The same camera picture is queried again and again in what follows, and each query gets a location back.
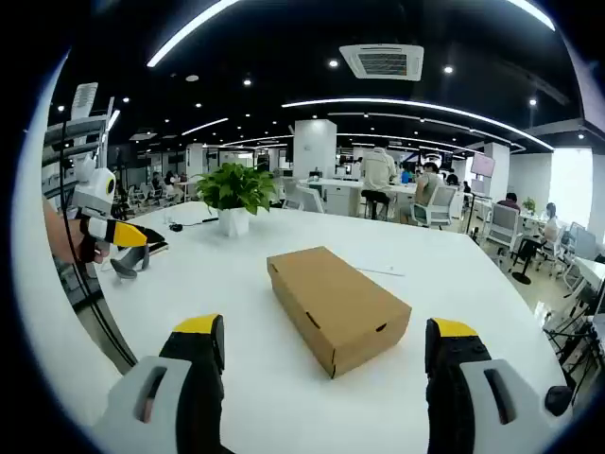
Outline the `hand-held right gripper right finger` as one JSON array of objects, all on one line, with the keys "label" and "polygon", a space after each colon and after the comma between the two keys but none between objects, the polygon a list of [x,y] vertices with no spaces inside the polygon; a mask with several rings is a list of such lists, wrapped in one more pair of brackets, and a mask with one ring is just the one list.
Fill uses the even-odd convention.
[{"label": "hand-held right gripper right finger", "polygon": [[426,321],[424,369],[429,453],[542,453],[570,419],[569,387],[536,393],[464,323]]}]

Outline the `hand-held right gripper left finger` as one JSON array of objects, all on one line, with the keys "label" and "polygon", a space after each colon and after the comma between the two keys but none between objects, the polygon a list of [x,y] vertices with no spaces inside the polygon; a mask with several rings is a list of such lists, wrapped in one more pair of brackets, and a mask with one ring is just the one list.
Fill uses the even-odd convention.
[{"label": "hand-held right gripper left finger", "polygon": [[104,453],[223,453],[224,368],[223,317],[181,322],[112,387],[95,442]]}]

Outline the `person's left hand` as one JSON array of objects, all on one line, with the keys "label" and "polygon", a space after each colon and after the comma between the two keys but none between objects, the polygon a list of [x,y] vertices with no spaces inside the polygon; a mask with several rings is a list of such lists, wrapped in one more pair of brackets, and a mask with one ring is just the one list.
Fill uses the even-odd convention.
[{"label": "person's left hand", "polygon": [[82,263],[102,263],[109,252],[103,242],[93,236],[85,236],[79,245],[79,259]]}]

